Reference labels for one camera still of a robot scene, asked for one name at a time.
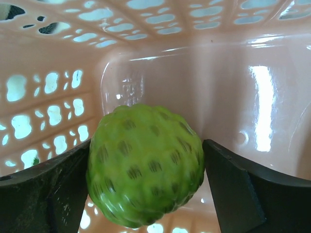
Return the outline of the pink plastic basket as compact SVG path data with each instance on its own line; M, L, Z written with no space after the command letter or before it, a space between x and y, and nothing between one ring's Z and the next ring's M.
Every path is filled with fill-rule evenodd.
M103 115L136 103L311 181L310 1L1 1L0 177L90 140ZM140 228L87 196L77 233L221 233L204 177L187 204Z

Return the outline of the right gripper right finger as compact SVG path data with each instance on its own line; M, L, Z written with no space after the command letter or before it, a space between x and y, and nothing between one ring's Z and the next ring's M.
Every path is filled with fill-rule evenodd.
M205 167L223 233L309 233L311 182L203 141Z

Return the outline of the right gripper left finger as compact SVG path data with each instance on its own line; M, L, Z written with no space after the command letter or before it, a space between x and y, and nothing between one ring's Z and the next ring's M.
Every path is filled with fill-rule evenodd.
M76 233L88 191L90 140L0 179L2 233Z

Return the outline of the green bumpy toy fruit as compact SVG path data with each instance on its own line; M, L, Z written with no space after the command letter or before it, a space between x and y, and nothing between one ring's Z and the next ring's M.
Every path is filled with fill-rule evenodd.
M88 194L111 222L148 226L184 206L204 180L202 141L162 106L121 105L91 138Z

